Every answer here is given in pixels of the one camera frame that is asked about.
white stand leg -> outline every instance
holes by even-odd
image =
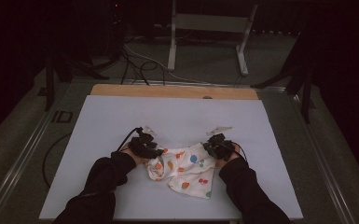
[[[173,72],[175,70],[176,60],[176,0],[173,0],[173,15],[172,15],[172,27],[171,27],[171,46],[170,54],[168,56],[168,70]]]
[[[237,45],[237,55],[238,55],[238,63],[240,64],[240,71],[243,77],[247,77],[249,75],[248,66],[246,65],[245,55],[243,55],[243,50],[245,49],[246,42],[248,41],[249,35],[251,34],[251,28],[253,24],[253,20],[255,18],[255,12],[257,10],[257,5],[253,6],[251,15],[249,17],[248,22],[246,23],[245,32],[243,33],[243,40],[240,45]]]

black sleeve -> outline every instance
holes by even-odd
[[[111,223],[116,206],[114,189],[127,183],[126,174],[135,166],[132,157],[121,152],[97,160],[84,190],[66,204],[53,223]]]
[[[219,173],[228,197],[242,212],[245,223],[288,224],[287,215],[273,203],[257,183],[255,171],[242,158],[227,163]]]

cable on floor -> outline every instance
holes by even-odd
[[[50,153],[50,151],[57,146],[57,144],[59,144],[64,138],[70,136],[72,133],[68,133],[64,136],[62,136],[61,138],[59,138],[57,141],[55,141],[49,148],[48,151],[45,154],[45,157],[43,158],[43,162],[42,162],[42,175],[43,175],[43,179],[45,180],[46,185],[48,186],[48,188],[50,188],[50,183],[48,182],[48,178],[46,177],[46,160],[48,159],[48,154]]]
[[[122,50],[121,55],[127,60],[126,70],[124,71],[124,74],[122,76],[121,84],[123,84],[124,78],[127,75],[128,67],[130,66],[132,68],[133,73],[135,74],[135,80],[132,82],[132,84],[137,80],[138,77],[140,77],[141,79],[144,80],[146,85],[150,86],[149,82],[147,81],[146,77],[144,76],[144,70],[153,70],[153,69],[156,69],[158,66],[155,65],[155,67],[153,67],[152,69],[145,69],[144,66],[146,66],[147,64],[152,63],[152,62],[146,62],[146,63],[143,63],[141,66],[137,66],[133,61],[130,60],[131,55],[129,55],[126,50]]]
[[[146,59],[146,60],[149,60],[149,61],[152,61],[152,62],[155,62],[155,63],[158,63],[159,66],[161,66],[161,68],[163,68],[168,74],[170,74],[172,77],[176,78],[176,79],[179,79],[179,80],[182,80],[182,81],[187,81],[187,82],[195,82],[195,83],[200,83],[200,84],[207,84],[207,85],[212,85],[212,86],[219,86],[217,84],[213,84],[213,83],[210,83],[210,82],[204,82],[204,81],[198,81],[198,80],[195,80],[195,79],[188,79],[188,78],[182,78],[182,77],[177,77],[176,75],[174,75],[164,64],[154,60],[154,59],[151,59],[151,58],[148,58],[144,55],[141,55],[139,53],[136,53],[134,52],[133,50],[131,50],[127,45],[124,45],[124,48],[127,49],[131,54],[135,55],[135,56],[138,56],[140,58],[143,58],[143,59]]]

white tabletop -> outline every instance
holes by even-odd
[[[150,126],[160,146],[178,148],[205,142],[216,126],[233,126],[225,136],[239,143],[269,198],[290,218],[302,218],[281,151],[261,101],[156,97],[88,96],[40,214],[54,219],[83,188],[92,164],[109,157],[135,127]],[[149,179],[139,165],[117,187],[115,219],[232,220],[241,218],[215,172],[210,200],[177,193],[167,181]]]

white cloth with colorful print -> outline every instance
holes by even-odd
[[[205,199],[211,198],[214,158],[201,143],[192,147],[168,149],[146,165],[151,179],[161,181],[171,177],[168,186],[179,192]]]

